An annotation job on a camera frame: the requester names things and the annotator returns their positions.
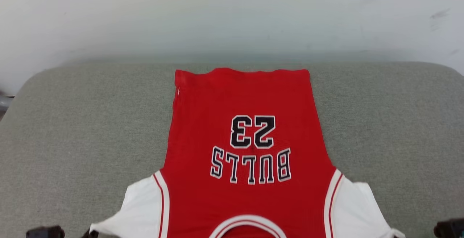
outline sleeve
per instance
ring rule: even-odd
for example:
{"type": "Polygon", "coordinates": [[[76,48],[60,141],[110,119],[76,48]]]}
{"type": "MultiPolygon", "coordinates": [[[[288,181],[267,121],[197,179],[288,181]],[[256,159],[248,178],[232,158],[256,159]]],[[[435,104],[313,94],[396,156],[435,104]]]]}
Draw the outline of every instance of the sleeve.
{"type": "Polygon", "coordinates": [[[157,238],[161,212],[162,192],[154,176],[150,176],[129,185],[121,210],[102,222],[91,224],[90,232],[121,238],[157,238]]]}
{"type": "Polygon", "coordinates": [[[385,221],[367,183],[353,183],[342,176],[333,199],[333,238],[405,238],[385,221]]]}

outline red stripe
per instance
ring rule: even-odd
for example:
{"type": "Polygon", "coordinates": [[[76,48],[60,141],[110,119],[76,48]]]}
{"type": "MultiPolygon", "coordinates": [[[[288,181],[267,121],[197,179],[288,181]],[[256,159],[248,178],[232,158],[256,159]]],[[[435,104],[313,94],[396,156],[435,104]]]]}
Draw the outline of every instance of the red stripe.
{"type": "Polygon", "coordinates": [[[332,230],[332,203],[333,203],[333,199],[334,199],[334,196],[335,196],[335,192],[337,191],[337,188],[338,188],[338,184],[340,183],[340,180],[341,180],[341,177],[343,176],[343,174],[340,175],[340,177],[338,178],[338,181],[337,181],[337,184],[335,185],[335,189],[333,189],[333,193],[332,193],[332,198],[330,198],[330,207],[329,207],[329,210],[328,210],[328,223],[330,225],[330,235],[332,236],[332,238],[334,237],[334,232],[332,230]]]}
{"type": "Polygon", "coordinates": [[[253,222],[253,223],[256,223],[256,224],[260,224],[260,225],[262,225],[262,226],[265,226],[265,227],[271,229],[272,231],[274,231],[275,234],[277,234],[277,236],[280,238],[279,233],[278,233],[276,230],[274,230],[272,227],[269,227],[269,226],[265,225],[264,223],[260,223],[260,222],[257,222],[257,221],[255,221],[255,220],[238,220],[238,221],[232,222],[232,223],[226,225],[224,228],[222,228],[221,231],[219,231],[219,233],[217,233],[217,235],[219,235],[220,233],[222,233],[222,231],[224,231],[224,229],[227,229],[229,226],[231,226],[231,225],[233,225],[233,224],[236,224],[236,223],[239,223],[239,222],[245,222],[245,221],[253,222]]]}
{"type": "Polygon", "coordinates": [[[153,174],[153,178],[156,181],[156,184],[158,185],[159,189],[161,190],[161,223],[159,224],[159,235],[158,238],[161,238],[161,231],[163,229],[163,213],[164,213],[164,193],[163,189],[161,188],[161,185],[158,183],[158,180],[156,179],[156,176],[153,174]]]}

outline jersey logo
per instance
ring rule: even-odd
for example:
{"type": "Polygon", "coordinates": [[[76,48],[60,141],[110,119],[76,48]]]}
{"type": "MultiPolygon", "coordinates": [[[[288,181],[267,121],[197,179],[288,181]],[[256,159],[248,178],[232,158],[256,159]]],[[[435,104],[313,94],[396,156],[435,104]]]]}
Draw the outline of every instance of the jersey logo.
{"type": "MultiPolygon", "coordinates": [[[[275,116],[254,116],[253,119],[248,115],[234,116],[231,125],[230,146],[234,149],[247,149],[253,142],[257,149],[270,149],[274,146],[274,138],[267,137],[267,135],[275,129],[275,119],[275,116]],[[254,127],[260,129],[254,132],[252,138],[246,136],[245,132],[247,128],[252,127],[253,121],[254,127]]],[[[288,148],[279,151],[275,157],[272,154],[262,154],[259,157],[256,155],[240,156],[214,146],[212,148],[210,175],[221,179],[223,162],[226,162],[232,167],[230,182],[233,184],[237,183],[238,170],[248,170],[247,183],[254,185],[256,183],[256,166],[259,166],[257,175],[259,184],[274,183],[274,177],[277,177],[279,182],[287,181],[291,179],[290,153],[290,148],[288,148]]]]}

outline white wall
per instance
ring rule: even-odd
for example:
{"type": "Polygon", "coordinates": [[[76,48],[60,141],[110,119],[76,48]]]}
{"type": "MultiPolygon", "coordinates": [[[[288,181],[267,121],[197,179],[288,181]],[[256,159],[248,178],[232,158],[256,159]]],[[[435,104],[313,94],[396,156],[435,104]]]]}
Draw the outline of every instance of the white wall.
{"type": "Polygon", "coordinates": [[[436,62],[464,73],[464,0],[0,0],[0,91],[84,62],[436,62]]]}

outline gray fabric surface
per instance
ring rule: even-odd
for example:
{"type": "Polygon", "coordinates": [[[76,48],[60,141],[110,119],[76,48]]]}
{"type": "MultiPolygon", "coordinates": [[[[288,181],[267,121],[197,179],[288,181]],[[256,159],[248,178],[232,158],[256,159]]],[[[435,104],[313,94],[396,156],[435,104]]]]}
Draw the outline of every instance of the gray fabric surface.
{"type": "MultiPolygon", "coordinates": [[[[328,155],[368,182],[388,223],[433,237],[464,217],[464,79],[429,63],[239,65],[307,68],[328,155]]],[[[60,224],[80,237],[118,211],[127,185],[162,167],[174,70],[90,65],[31,78],[0,122],[0,237],[60,224]]]]}

